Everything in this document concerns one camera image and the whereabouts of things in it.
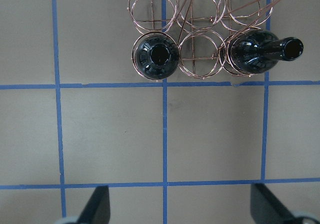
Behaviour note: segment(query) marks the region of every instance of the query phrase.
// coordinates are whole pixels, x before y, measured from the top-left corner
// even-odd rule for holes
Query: grid
[[[162,18],[166,19],[166,2],[162,0]],[[248,185],[251,183],[307,183],[320,182],[320,178],[293,178],[293,179],[266,179],[266,153],[267,153],[267,130],[268,130],[268,104],[270,86],[312,86],[320,85],[320,81],[292,80],[292,81],[270,81],[269,73],[265,73],[264,81],[248,81],[236,86],[261,86],[264,87],[263,105],[263,132],[262,132],[262,156],[261,156],[261,177],[251,180],[217,180],[217,181],[176,181],[168,182],[168,87],[231,87],[231,82],[145,82],[145,83],[61,83],[59,73],[59,45],[58,45],[58,15],[57,0],[52,0],[52,22],[53,22],[53,48],[54,48],[54,75],[55,84],[13,84],[0,85],[0,90],[19,90],[19,89],[52,89],[55,90],[56,113],[57,113],[57,134],[58,134],[58,153],[60,184],[45,185],[0,185],[0,190],[23,190],[23,189],[60,189],[62,217],[67,215],[66,209],[66,189],[74,188],[94,188],[99,185],[109,185],[115,187],[163,187],[163,224],[168,222],[168,187],[174,186],[216,186],[216,185]],[[266,28],[271,29],[270,19],[266,23]],[[65,184],[64,153],[63,153],[63,123],[61,108],[61,89],[81,89],[81,88],[162,88],[163,99],[163,177],[162,182],[131,182],[131,183],[79,183]]]

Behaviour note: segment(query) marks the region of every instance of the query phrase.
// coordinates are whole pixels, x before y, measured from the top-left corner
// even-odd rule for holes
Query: vertical blue line
[[[61,91],[60,91],[60,74],[59,74],[57,0],[51,0],[51,1],[52,1],[54,79],[55,79],[55,101],[56,101],[57,133],[58,133],[58,151],[59,151],[61,212],[62,212],[62,217],[65,217],[67,215],[67,210],[66,210],[64,154],[63,154],[63,143],[62,143],[62,115],[61,115]]]
[[[271,18],[266,21],[265,28],[271,30]],[[262,130],[262,152],[261,152],[261,181],[266,180],[266,158],[267,158],[267,135],[268,135],[268,110],[269,110],[269,72],[264,74],[264,101],[263,101],[263,130]]]
[[[167,6],[166,0],[161,0],[161,19],[162,27],[164,27],[167,22]],[[162,160],[162,180],[163,180],[163,224],[168,223],[168,83],[167,79],[162,81],[162,108],[163,108],[163,160]]]

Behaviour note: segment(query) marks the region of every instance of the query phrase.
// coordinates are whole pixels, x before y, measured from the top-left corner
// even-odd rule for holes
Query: bottle opening
[[[284,47],[284,55],[289,60],[295,60],[301,56],[304,45],[299,39],[291,39]]]
[[[156,45],[150,54],[151,60],[158,66],[163,66],[169,60],[170,52],[164,45]]]

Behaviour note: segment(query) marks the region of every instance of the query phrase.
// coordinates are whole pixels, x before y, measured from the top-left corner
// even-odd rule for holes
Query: dark glass bottle
[[[168,36],[157,33],[145,38],[135,53],[138,69],[152,80],[162,80],[175,72],[179,63],[179,50]]]
[[[288,37],[279,40],[267,30],[251,30],[231,41],[229,55],[234,65],[250,74],[273,68],[278,61],[293,61],[301,56],[303,43]]]

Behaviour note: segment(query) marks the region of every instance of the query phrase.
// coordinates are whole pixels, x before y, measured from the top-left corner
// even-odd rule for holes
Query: bottle neck
[[[263,45],[260,54],[269,60],[294,61],[301,56],[303,50],[304,45],[299,39],[288,37]]]

